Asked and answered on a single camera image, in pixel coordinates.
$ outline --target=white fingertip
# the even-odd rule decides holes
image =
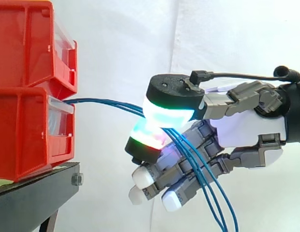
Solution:
[[[129,192],[129,199],[131,200],[133,205],[142,204],[145,200],[147,200],[144,192],[136,186],[131,188]]]
[[[145,167],[138,167],[132,174],[132,178],[139,189],[144,189],[154,183],[154,179]]]
[[[270,166],[272,163],[276,162],[284,151],[282,149],[278,150],[266,150],[264,152],[265,156],[265,166]]]
[[[168,212],[174,212],[182,207],[174,191],[166,192],[162,197],[162,203]]]

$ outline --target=transparent plastic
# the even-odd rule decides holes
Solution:
[[[67,136],[67,115],[74,113],[74,107],[49,96],[48,130],[49,135]]]
[[[54,48],[58,57],[69,66],[69,51],[75,49],[75,43],[56,14],[54,14]]]

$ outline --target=fingertip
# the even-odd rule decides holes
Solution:
[[[132,178],[139,189],[144,189],[154,183],[154,179],[146,167],[138,167],[132,174]]]
[[[134,186],[129,192],[129,199],[133,205],[140,205],[146,200],[146,196],[142,190]]]
[[[162,196],[162,203],[168,212],[177,211],[182,207],[181,202],[174,191],[165,192]]]

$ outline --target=black cable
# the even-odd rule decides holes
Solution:
[[[231,78],[241,78],[241,79],[250,79],[250,80],[259,80],[259,81],[289,81],[289,79],[285,77],[265,77],[265,76],[255,76],[255,75],[247,75],[247,74],[239,74],[239,73],[214,73],[212,77],[231,77]]]
[[[256,75],[247,75],[240,73],[230,73],[230,72],[208,72],[208,71],[192,71],[190,76],[190,82],[194,85],[199,85],[201,82],[212,80],[217,77],[230,77],[230,78],[241,78],[249,80],[259,80],[259,81],[287,81],[291,83],[300,82],[300,73],[289,69],[286,66],[278,66],[274,70],[274,77],[265,77],[265,76],[256,76]]]

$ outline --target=cable connector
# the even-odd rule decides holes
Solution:
[[[286,66],[278,66],[275,68],[273,75],[282,78],[282,81],[289,81],[292,83],[300,82],[300,73],[293,69],[289,69]]]
[[[190,82],[194,85],[199,85],[201,82],[209,81],[213,78],[213,72],[208,72],[205,70],[192,71],[190,75]]]

